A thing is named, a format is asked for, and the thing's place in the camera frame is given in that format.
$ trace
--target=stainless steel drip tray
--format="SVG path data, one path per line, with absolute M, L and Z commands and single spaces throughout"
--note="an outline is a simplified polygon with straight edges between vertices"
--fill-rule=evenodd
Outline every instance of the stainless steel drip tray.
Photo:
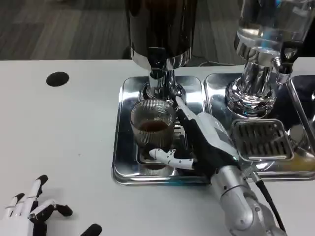
M 164 166 L 138 153 L 130 126 L 130 112 L 139 101 L 140 91 L 148 81 L 148 77 L 131 77 L 121 88 L 112 166 L 113 179 L 126 185 L 205 183 L 204 177 L 192 171 Z M 196 114 L 203 112 L 205 106 L 200 81 L 193 76 L 179 76 L 176 77 L 176 81 L 186 92 L 187 106 Z M 184 130 L 177 124 L 175 136 L 183 132 Z
M 239 78 L 241 74 L 211 74 L 204 81 L 207 96 L 207 112 L 216 117 L 223 126 L 230 132 L 232 124 L 240 117 L 232 113 L 225 104 L 225 88 L 226 86 Z M 309 91 L 309 83 L 303 83 L 300 80 L 299 92 L 303 90 Z M 272 158 L 266 156 L 259 159 L 246 160 L 240 159 L 241 166 L 247 167 L 251 163 L 255 163 L 259 169 L 259 174 L 263 179 L 270 180 L 303 180 L 314 179 L 315 177 L 315 157 L 308 148 L 308 145 L 300 145 L 307 142 L 303 126 L 296 112 L 294 101 L 286 85 L 277 89 L 277 100 L 271 113 L 266 119 L 277 119 L 283 123 L 285 132 L 289 135 L 289 144 L 293 150 L 292 158 L 279 159 L 278 156 Z

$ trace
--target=coffee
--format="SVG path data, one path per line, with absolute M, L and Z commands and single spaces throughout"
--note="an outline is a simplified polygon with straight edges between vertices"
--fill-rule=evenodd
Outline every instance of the coffee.
M 197 0 L 126 0 L 130 46 L 148 57 L 149 48 L 164 48 L 172 58 L 193 44 Z
M 145 132 L 159 132 L 168 128 L 168 125 L 160 120 L 150 120 L 140 125 L 139 130 Z

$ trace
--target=robotic hand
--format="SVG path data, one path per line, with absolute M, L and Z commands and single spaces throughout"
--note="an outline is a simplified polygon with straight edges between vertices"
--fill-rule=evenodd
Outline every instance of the robotic hand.
M 204 174 L 213 186 L 233 236 L 285 236 L 276 226 L 269 208 L 251 191 L 238 165 L 237 150 L 222 124 L 208 113 L 196 115 L 178 96 L 174 103 L 192 153 L 183 159 L 181 151 L 153 149 L 150 156 L 175 168 Z
M 60 205 L 54 200 L 47 200 L 38 206 L 37 198 L 42 193 L 42 186 L 47 182 L 46 175 L 35 180 L 31 191 L 26 196 L 20 193 L 11 199 L 5 208 L 3 219 L 0 221 L 1 236 L 46 236 L 46 220 L 53 211 L 63 216 L 71 216 L 72 210 L 67 205 Z M 91 225 L 81 236 L 98 236 L 101 227 Z

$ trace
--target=table surface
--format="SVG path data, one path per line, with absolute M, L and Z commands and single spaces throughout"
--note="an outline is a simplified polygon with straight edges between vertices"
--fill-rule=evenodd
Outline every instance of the table surface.
M 311 74 L 315 59 L 299 59 L 296 74 Z M 243 66 L 185 67 L 177 75 L 200 80 Z M 64 71 L 69 82 L 46 84 Z M 48 236 L 79 236 L 90 224 L 102 235 L 229 236 L 211 187 L 126 187 L 111 178 L 118 94 L 123 81 L 147 75 L 132 61 L 0 62 L 0 214 L 15 194 L 49 177 L 40 202 L 53 198 L 74 215 L 54 213 Z M 258 189 L 251 184 L 266 204 Z M 268 182 L 288 235 L 311 235 L 315 182 Z

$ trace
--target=robotic arm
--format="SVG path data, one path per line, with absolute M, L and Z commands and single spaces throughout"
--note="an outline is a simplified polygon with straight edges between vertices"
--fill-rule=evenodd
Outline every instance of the robotic arm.
M 208 113 L 194 114 L 180 97 L 175 101 L 176 113 L 192 144 L 193 155 L 180 159 L 175 149 L 167 153 L 153 149 L 150 156 L 175 168 L 194 169 L 204 174 L 213 186 L 233 236 L 286 236 L 276 226 L 269 208 L 251 191 L 238 165 L 237 150 L 222 124 Z

